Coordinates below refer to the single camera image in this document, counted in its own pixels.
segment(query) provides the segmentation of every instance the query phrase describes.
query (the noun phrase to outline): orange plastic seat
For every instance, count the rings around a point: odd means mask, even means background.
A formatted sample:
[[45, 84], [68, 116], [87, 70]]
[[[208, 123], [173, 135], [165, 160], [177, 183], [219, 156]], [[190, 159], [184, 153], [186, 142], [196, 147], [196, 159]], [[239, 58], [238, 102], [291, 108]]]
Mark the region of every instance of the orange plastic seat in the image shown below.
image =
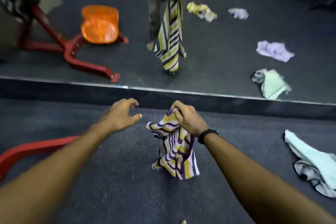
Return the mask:
[[119, 35], [119, 12], [114, 7], [89, 5], [82, 9], [83, 37], [93, 44], [111, 44]]

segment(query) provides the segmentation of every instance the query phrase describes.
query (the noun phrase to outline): dark floor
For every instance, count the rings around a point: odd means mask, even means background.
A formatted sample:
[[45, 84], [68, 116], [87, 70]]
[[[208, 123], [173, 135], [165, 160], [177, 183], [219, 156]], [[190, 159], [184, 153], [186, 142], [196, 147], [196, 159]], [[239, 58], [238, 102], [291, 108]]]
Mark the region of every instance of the dark floor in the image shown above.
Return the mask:
[[[287, 99], [336, 103], [334, 14], [309, 12], [307, 0], [195, 1], [208, 4], [219, 18], [207, 23], [185, 14], [183, 39], [188, 57], [181, 61], [175, 77], [163, 74], [160, 61], [145, 49], [147, 0], [64, 0], [51, 17], [71, 37], [80, 32], [80, 9], [84, 5], [117, 7], [121, 30], [130, 43], [87, 46], [78, 56], [110, 66], [121, 74], [122, 85], [258, 97], [259, 88], [250, 75], [257, 69], [275, 68], [293, 88]], [[246, 8], [250, 17], [234, 20], [227, 13], [232, 7]], [[255, 49], [261, 40], [285, 42], [296, 56], [288, 63], [259, 56]], [[2, 53], [9, 63], [1, 65], [1, 75], [108, 83], [104, 78], [70, 69], [61, 56], [54, 54]]]
[[[0, 100], [0, 154], [38, 140], [77, 135], [105, 107], [38, 101]], [[204, 146], [195, 154], [200, 175], [187, 181], [152, 170], [159, 141], [145, 125], [159, 121], [162, 110], [137, 109], [142, 120], [108, 138], [94, 154], [53, 223], [253, 223]], [[289, 129], [311, 146], [336, 152], [336, 126], [330, 121], [201, 113], [208, 125], [249, 157], [279, 175], [336, 216], [335, 201], [318, 194], [295, 174], [294, 156], [283, 140]], [[19, 161], [5, 182], [45, 156]]]

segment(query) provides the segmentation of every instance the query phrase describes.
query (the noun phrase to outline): striped garment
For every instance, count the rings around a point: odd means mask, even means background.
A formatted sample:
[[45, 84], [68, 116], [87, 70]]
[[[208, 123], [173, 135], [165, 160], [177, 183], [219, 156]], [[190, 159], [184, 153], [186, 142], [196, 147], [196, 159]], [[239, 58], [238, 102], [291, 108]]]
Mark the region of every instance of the striped garment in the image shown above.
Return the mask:
[[160, 158], [152, 164], [152, 168], [165, 167], [174, 177], [189, 179], [200, 174], [192, 150], [195, 137], [180, 126], [173, 110], [170, 109], [158, 124], [149, 122], [146, 125], [155, 138], [163, 140]]
[[169, 0], [158, 35], [159, 44], [155, 44], [154, 53], [166, 71], [174, 73], [179, 68], [179, 55], [187, 56], [182, 46], [181, 4]]

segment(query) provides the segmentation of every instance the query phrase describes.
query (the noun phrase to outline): black wristband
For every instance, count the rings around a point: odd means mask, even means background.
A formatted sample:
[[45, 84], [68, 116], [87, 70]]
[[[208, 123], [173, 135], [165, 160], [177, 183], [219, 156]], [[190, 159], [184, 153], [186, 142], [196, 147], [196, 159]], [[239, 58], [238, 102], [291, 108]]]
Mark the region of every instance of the black wristband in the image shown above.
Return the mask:
[[208, 130], [206, 130], [206, 131], [203, 131], [203, 132], [199, 135], [199, 137], [198, 137], [198, 142], [201, 143], [201, 144], [204, 144], [204, 137], [205, 137], [206, 135], [208, 135], [208, 134], [211, 134], [211, 133], [215, 133], [215, 134], [218, 135], [218, 133], [217, 133], [216, 130], [214, 130], [214, 129], [208, 129]]

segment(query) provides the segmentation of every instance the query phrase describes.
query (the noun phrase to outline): red foot bracket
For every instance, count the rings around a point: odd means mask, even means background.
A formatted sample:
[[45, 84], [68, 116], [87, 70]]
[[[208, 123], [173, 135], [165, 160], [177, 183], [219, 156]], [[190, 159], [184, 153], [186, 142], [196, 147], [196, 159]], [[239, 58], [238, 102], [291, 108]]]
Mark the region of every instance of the red foot bracket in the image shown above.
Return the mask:
[[[20, 37], [19, 47], [31, 51], [59, 53], [64, 56], [64, 59], [73, 69], [106, 77], [110, 80], [110, 82], [117, 82], [119, 80], [120, 74], [113, 73], [110, 68], [102, 65], [83, 62], [76, 58], [76, 52], [78, 51], [80, 44], [86, 43], [86, 40], [81, 34], [75, 36], [71, 40], [67, 40], [59, 31], [57, 31], [49, 18], [42, 12], [38, 5], [32, 6], [31, 9], [36, 21], [48, 32], [50, 36], [56, 40], [57, 44], [40, 43], [30, 40], [29, 33], [31, 25], [25, 24]], [[119, 34], [116, 43], [120, 42], [128, 44], [128, 37]]]
[[64, 137], [54, 140], [39, 141], [34, 143], [26, 143], [5, 151], [0, 155], [0, 183], [5, 179], [10, 168], [21, 158], [53, 152], [71, 143], [79, 136]]

